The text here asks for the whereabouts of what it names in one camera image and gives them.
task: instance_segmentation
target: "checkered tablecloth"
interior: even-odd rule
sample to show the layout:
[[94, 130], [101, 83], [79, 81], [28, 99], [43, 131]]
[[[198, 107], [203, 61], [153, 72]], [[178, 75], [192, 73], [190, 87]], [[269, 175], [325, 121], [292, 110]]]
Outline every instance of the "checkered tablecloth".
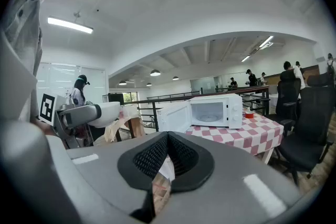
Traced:
[[283, 131], [284, 127], [279, 123], [254, 113], [253, 119], [243, 116], [241, 129], [191, 126], [186, 134], [239, 147], [256, 155], [280, 145]]

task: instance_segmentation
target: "white tape strip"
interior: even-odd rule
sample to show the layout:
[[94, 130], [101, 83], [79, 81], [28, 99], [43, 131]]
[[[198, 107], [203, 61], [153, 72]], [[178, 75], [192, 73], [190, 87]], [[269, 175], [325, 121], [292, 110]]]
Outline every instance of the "white tape strip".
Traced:
[[270, 218], [287, 210], [285, 203], [257, 175], [248, 175], [243, 178], [243, 181]]
[[81, 164], [81, 163], [88, 163], [90, 161], [94, 161], [95, 159], [99, 159], [97, 154], [92, 154], [92, 155], [89, 155], [89, 156], [73, 159], [72, 162], [74, 164]]

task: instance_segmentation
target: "black cap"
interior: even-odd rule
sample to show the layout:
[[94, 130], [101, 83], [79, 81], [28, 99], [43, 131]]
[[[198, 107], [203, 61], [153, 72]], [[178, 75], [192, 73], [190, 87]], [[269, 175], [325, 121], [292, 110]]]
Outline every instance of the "black cap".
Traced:
[[90, 83], [88, 82], [88, 79], [86, 78], [85, 75], [80, 75], [80, 76], [78, 76], [78, 79], [83, 80], [84, 83], [85, 83], [85, 85], [86, 85], [86, 84], [90, 85]]

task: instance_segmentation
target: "microwave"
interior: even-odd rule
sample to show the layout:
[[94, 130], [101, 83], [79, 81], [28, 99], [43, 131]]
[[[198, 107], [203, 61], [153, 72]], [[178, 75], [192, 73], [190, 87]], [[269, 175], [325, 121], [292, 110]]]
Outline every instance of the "microwave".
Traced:
[[241, 128], [243, 102], [235, 94], [194, 97], [156, 111], [159, 131], [184, 133], [191, 125]]

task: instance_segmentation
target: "wooden floor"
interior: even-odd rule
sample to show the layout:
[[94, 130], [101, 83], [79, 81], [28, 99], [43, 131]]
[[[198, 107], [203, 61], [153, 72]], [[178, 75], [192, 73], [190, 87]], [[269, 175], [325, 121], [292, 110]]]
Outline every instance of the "wooden floor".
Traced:
[[[328, 136], [334, 137], [336, 140], [336, 114], [334, 113], [331, 117], [329, 124]], [[307, 193], [312, 188], [317, 186], [322, 186], [327, 180], [331, 169], [336, 163], [336, 143], [330, 146], [328, 153], [326, 154], [322, 163], [316, 165], [312, 171], [311, 178], [307, 178], [308, 173], [298, 173], [299, 177], [299, 188], [302, 194]], [[285, 169], [283, 167], [274, 166], [274, 168], [280, 172], [283, 172]], [[292, 175], [286, 174], [286, 176], [292, 180]]]

